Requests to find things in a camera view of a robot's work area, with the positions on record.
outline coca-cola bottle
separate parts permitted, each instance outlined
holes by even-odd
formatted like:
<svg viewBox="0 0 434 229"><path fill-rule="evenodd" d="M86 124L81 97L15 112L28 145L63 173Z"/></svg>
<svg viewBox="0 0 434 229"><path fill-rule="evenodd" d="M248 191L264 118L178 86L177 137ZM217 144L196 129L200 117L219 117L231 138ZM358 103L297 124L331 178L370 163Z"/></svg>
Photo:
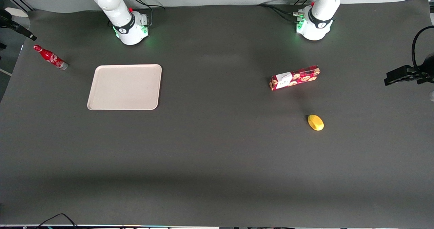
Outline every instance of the coca-cola bottle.
<svg viewBox="0 0 434 229"><path fill-rule="evenodd" d="M68 67L68 64L65 61L63 61L53 52L43 49L40 45L34 45L33 49L37 50L41 54L42 58L56 66L59 70L66 70Z"/></svg>

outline plastic tray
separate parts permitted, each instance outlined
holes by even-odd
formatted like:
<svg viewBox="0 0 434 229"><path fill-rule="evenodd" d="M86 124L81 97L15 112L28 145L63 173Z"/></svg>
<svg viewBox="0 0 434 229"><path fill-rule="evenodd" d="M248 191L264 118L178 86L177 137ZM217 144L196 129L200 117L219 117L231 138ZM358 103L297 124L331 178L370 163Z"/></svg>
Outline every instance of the plastic tray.
<svg viewBox="0 0 434 229"><path fill-rule="evenodd" d="M101 65L95 70L90 110L154 110L160 94L158 64Z"/></svg>

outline yellow lemon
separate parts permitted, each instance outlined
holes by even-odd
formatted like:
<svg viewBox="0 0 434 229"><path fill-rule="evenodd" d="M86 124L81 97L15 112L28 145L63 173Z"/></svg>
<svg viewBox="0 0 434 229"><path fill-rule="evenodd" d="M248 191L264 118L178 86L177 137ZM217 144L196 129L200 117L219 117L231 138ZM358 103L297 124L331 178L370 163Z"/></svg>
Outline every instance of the yellow lemon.
<svg viewBox="0 0 434 229"><path fill-rule="evenodd" d="M307 117L307 122L313 130L320 131L324 128L324 122L322 122L322 119L319 116L309 115Z"/></svg>

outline dark gray tabletop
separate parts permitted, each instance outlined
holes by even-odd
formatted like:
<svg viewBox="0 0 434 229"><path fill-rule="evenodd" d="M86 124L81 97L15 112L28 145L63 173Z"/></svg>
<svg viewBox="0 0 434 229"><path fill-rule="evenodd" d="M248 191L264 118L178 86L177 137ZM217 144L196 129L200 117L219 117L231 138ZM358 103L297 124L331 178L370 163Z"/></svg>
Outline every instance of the dark gray tabletop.
<svg viewBox="0 0 434 229"><path fill-rule="evenodd" d="M168 8L134 46L102 12L32 12L37 43L70 66L25 42L0 105L0 223L433 228L434 85L383 82L411 64L428 10L341 5L311 42L268 8ZM147 63L163 68L156 110L87 109L97 66ZM268 88L315 64L316 81Z"/></svg>

